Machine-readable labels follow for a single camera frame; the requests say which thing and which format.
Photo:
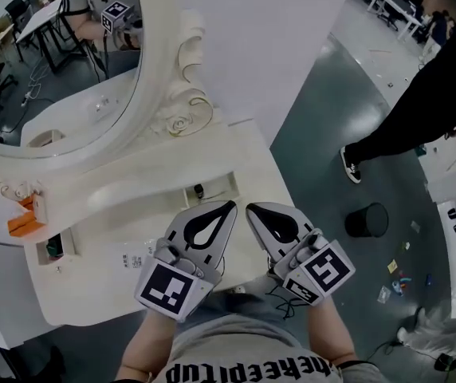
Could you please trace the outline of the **dark green round jar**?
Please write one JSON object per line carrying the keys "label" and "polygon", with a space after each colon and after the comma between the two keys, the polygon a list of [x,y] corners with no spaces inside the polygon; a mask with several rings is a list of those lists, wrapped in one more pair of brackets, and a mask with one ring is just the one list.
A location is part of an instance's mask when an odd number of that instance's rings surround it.
{"label": "dark green round jar", "polygon": [[50,259],[59,259],[63,256],[63,246],[60,235],[55,235],[48,239],[45,249]]}

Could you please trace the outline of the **person's grey printed shirt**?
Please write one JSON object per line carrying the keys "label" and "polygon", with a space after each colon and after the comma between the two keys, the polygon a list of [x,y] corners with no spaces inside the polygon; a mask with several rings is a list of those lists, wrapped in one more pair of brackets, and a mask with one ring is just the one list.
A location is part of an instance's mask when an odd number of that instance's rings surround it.
{"label": "person's grey printed shirt", "polygon": [[230,314],[176,329],[166,366],[148,382],[389,383],[371,362],[334,365],[268,322]]}

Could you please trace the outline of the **oval mirror white ornate frame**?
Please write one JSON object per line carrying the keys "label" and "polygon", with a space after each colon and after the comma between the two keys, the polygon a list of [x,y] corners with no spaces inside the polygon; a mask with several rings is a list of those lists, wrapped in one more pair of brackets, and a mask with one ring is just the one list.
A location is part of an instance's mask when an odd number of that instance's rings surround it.
{"label": "oval mirror white ornate frame", "polygon": [[143,52],[140,63],[112,111],[96,119],[94,105],[120,87],[122,76],[108,79],[66,97],[45,109],[30,125],[38,134],[58,131],[63,137],[42,148],[0,144],[0,192],[27,188],[51,188],[63,180],[75,180],[88,172],[107,180],[143,162],[152,179],[159,168],[186,163],[188,139],[199,138],[208,128],[194,122],[174,134],[168,119],[181,109],[205,102],[201,89],[185,79],[179,65],[186,41],[182,13],[175,0],[140,0],[143,15]]}

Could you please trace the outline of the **orange tissue pack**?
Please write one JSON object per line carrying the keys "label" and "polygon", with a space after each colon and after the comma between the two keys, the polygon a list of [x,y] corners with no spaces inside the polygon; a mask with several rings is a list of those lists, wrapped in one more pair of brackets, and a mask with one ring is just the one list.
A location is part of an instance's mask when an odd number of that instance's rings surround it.
{"label": "orange tissue pack", "polygon": [[34,192],[28,197],[19,200],[18,206],[22,209],[16,217],[7,221],[9,235],[16,238],[25,237],[48,223],[45,208],[45,199]]}

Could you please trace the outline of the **white office desk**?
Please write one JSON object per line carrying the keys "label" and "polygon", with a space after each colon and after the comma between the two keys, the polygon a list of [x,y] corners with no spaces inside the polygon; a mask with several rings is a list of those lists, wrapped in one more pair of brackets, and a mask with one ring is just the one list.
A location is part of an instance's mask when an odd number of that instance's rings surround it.
{"label": "white office desk", "polygon": [[390,6],[397,14],[400,14],[405,20],[405,26],[398,30],[397,39],[407,41],[412,38],[414,33],[419,29],[422,23],[415,17],[415,7],[405,0],[371,0],[367,12],[380,16],[386,12],[386,6]]}

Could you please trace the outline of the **white vanity table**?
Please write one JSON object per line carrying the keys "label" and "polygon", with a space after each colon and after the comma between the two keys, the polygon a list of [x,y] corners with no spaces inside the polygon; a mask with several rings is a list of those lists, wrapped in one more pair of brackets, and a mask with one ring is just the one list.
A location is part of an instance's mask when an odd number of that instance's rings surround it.
{"label": "white vanity table", "polygon": [[[139,270],[124,270],[121,252],[152,247],[165,234],[173,218],[186,210],[183,189],[235,174],[241,194],[235,203],[238,216],[223,260],[220,288],[230,289],[254,280],[267,270],[245,218],[247,204],[292,199],[275,160],[255,122],[246,120],[214,129],[222,139],[219,157],[197,139],[185,148],[204,159],[185,163],[179,177],[146,188],[141,175],[97,188],[87,195],[72,195],[65,202],[59,224],[41,229],[24,242],[33,288],[45,320],[52,326],[92,326],[140,310],[134,290]],[[81,256],[61,273],[37,266],[36,245],[70,228]]]}

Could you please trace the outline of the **person's right forearm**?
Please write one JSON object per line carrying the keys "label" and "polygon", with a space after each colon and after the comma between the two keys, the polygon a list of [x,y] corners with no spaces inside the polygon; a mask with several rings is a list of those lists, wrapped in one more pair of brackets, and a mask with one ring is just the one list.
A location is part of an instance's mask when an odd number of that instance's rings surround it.
{"label": "person's right forearm", "polygon": [[307,311],[310,349],[330,361],[341,365],[358,359],[354,343],[332,298],[325,298]]}

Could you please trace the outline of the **person's jeans legs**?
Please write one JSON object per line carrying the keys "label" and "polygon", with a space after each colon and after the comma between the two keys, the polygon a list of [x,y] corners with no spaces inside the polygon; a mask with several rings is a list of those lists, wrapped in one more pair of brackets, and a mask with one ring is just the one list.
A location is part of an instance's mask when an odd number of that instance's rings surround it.
{"label": "person's jeans legs", "polygon": [[261,276],[239,286],[245,287],[245,294],[231,294],[229,290],[214,292],[193,313],[190,321],[237,314],[281,327],[299,339],[304,336],[305,304],[277,281]]}

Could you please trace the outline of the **black mesh waste bin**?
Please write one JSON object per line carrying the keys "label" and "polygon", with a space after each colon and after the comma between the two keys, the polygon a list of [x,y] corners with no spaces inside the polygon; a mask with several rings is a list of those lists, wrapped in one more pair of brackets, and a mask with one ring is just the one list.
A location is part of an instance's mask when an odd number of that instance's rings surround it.
{"label": "black mesh waste bin", "polygon": [[346,232],[353,238],[382,237],[389,226],[387,209],[381,203],[368,206],[347,215],[344,221]]}

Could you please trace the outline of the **clear printed label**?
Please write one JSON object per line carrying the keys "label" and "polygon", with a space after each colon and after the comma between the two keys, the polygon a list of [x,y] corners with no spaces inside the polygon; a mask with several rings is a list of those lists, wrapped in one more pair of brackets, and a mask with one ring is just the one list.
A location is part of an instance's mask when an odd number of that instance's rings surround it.
{"label": "clear printed label", "polygon": [[139,270],[147,256],[153,256],[152,247],[132,248],[121,253],[122,268],[124,270]]}

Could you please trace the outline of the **blue and red small object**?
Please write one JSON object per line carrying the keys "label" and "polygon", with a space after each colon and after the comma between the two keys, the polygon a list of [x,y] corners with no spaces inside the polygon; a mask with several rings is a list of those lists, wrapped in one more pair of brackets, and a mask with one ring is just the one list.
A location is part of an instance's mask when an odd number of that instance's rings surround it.
{"label": "blue and red small object", "polygon": [[398,295],[403,296],[407,285],[412,282],[412,278],[406,276],[402,270],[397,273],[397,277],[391,282],[392,290]]}

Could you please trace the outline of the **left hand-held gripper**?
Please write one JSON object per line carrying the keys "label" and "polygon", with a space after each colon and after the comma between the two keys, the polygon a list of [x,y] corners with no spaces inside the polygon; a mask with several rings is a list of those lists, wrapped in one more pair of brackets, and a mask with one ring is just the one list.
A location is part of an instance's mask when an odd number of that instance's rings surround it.
{"label": "left hand-held gripper", "polygon": [[[222,280],[216,267],[237,213],[234,201],[222,200],[177,214],[166,230],[166,239],[159,239],[154,253],[142,262],[135,299],[176,321],[191,315]],[[191,258],[178,247],[191,250]]]}

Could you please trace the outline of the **person's left forearm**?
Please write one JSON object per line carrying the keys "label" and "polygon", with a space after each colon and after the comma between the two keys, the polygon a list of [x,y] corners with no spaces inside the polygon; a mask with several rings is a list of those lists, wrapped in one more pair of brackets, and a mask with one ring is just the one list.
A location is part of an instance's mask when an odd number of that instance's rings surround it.
{"label": "person's left forearm", "polygon": [[128,343],[115,381],[148,382],[166,366],[177,321],[154,310],[146,310],[144,320]]}

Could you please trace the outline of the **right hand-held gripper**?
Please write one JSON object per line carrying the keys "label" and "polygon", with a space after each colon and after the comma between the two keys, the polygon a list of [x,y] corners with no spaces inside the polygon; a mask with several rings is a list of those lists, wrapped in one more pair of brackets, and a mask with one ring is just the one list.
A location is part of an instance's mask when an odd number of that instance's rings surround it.
{"label": "right hand-held gripper", "polygon": [[246,220],[262,250],[275,263],[273,273],[282,281],[281,286],[310,306],[329,297],[356,272],[341,245],[311,231],[313,224],[296,207],[251,203]]}

